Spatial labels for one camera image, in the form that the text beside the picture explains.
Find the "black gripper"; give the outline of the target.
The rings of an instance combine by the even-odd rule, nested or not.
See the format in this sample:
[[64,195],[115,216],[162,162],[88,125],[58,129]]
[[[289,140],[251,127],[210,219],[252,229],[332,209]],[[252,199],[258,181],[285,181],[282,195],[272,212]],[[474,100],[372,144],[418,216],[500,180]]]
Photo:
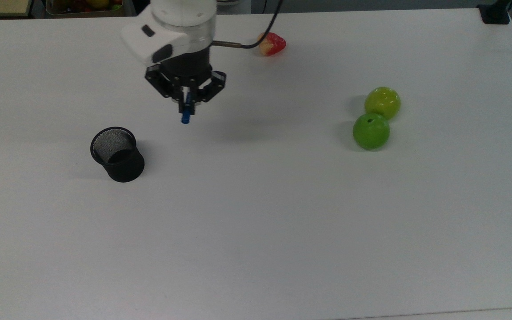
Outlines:
[[185,53],[146,68],[145,79],[184,111],[184,88],[190,92],[190,113],[211,101],[226,85],[226,73],[214,71],[209,53]]

